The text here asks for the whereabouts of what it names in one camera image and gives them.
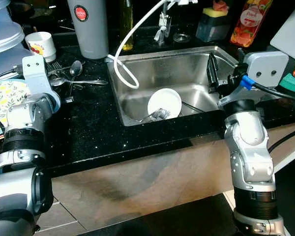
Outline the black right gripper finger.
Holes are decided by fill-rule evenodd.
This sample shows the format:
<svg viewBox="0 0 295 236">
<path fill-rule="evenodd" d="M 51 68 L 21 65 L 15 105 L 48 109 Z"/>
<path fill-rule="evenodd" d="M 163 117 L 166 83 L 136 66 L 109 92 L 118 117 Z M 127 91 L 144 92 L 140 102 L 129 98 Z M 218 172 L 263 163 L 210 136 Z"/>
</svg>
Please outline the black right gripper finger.
<svg viewBox="0 0 295 236">
<path fill-rule="evenodd" d="M 219 87 L 219 67 L 217 58 L 213 53 L 210 53 L 207 58 L 207 77 L 209 80 L 209 92 L 215 93 Z"/>
</svg>

